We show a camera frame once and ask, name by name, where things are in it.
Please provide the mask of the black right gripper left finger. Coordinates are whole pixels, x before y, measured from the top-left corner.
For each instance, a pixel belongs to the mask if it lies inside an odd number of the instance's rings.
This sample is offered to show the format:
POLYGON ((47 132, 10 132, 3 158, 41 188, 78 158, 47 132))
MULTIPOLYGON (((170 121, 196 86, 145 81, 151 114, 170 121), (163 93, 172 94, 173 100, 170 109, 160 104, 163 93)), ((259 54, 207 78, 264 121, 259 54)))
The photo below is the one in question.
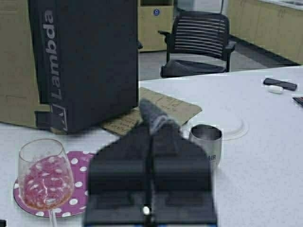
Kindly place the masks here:
POLYGON ((85 227, 143 226, 148 193, 148 126, 136 125, 100 149, 89 164, 85 227))

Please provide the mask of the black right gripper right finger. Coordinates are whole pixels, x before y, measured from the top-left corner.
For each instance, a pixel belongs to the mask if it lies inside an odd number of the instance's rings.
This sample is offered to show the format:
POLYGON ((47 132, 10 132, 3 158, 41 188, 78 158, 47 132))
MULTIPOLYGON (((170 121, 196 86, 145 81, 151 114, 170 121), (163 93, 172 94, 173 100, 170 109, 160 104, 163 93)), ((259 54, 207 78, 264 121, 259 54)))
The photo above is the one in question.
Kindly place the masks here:
POLYGON ((205 152, 175 125, 151 132, 146 156, 146 225, 215 227, 212 173, 205 152))

